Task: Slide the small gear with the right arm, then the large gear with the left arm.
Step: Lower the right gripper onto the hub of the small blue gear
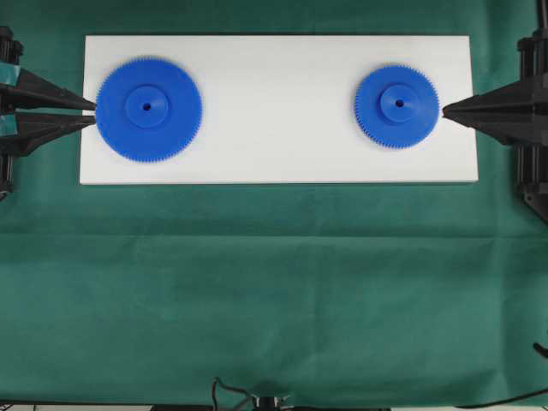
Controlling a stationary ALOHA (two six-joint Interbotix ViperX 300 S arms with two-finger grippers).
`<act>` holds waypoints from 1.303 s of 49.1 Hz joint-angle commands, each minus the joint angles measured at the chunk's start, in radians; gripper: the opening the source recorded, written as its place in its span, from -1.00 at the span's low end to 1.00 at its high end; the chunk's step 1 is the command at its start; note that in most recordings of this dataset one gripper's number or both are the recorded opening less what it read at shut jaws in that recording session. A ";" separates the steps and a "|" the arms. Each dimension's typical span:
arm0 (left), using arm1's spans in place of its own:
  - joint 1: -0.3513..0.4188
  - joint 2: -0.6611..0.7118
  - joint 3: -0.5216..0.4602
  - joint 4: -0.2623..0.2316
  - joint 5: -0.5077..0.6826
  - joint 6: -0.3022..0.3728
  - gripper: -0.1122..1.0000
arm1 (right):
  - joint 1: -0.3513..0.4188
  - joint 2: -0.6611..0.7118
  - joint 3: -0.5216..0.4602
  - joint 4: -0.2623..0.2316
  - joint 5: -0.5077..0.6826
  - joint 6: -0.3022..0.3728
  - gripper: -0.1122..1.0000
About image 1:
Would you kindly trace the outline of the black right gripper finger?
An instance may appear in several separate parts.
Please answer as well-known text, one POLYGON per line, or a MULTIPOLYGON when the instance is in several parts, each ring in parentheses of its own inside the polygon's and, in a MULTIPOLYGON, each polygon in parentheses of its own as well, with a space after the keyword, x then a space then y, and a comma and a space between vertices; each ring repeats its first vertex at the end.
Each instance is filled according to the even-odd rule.
POLYGON ((547 144, 547 79, 528 77, 449 104, 445 118, 506 146, 547 144))

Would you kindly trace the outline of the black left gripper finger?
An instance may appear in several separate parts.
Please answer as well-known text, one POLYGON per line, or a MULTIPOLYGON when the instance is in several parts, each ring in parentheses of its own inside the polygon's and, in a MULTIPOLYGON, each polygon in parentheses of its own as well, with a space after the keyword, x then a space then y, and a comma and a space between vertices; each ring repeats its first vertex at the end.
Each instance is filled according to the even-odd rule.
POLYGON ((96 104, 21 67, 1 67, 1 101, 12 109, 96 110, 96 104))
POLYGON ((48 142, 95 123, 94 116, 34 112, 1 115, 1 153, 25 157, 48 142))

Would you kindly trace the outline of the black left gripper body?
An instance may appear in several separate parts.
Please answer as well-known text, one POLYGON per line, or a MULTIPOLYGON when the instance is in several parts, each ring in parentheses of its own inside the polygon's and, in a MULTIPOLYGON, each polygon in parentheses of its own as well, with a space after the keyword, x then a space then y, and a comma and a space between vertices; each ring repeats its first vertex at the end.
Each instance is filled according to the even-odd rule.
POLYGON ((9 27, 0 29, 0 81, 3 85, 16 86, 21 73, 20 57, 24 47, 22 43, 14 39, 14 34, 9 27))

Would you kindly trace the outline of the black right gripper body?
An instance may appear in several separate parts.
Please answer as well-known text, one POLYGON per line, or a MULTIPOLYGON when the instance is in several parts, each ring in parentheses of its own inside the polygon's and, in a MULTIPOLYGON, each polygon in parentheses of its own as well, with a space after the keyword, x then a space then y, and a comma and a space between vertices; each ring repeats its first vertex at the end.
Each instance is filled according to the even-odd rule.
POLYGON ((547 29, 540 28, 529 37, 517 42, 520 53, 520 79, 518 84, 539 83, 547 88, 547 29))

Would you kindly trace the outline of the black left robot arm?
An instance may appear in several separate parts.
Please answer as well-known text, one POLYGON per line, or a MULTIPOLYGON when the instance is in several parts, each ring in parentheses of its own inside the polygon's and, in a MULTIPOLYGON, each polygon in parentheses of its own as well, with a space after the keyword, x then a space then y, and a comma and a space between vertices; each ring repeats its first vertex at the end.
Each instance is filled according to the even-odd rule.
POLYGON ((1 198, 14 191, 14 162, 42 145, 96 123, 94 116, 38 113, 39 108, 96 110, 96 104, 20 65, 24 47, 1 28, 1 198))

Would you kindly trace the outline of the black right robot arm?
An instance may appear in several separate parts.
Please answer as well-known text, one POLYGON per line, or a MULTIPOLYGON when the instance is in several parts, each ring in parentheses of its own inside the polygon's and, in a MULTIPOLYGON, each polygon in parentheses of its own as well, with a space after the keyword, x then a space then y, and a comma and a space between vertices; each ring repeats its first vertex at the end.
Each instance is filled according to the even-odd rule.
POLYGON ((547 219, 547 30, 517 43, 520 79, 443 108, 444 117, 513 146, 516 188, 547 219))

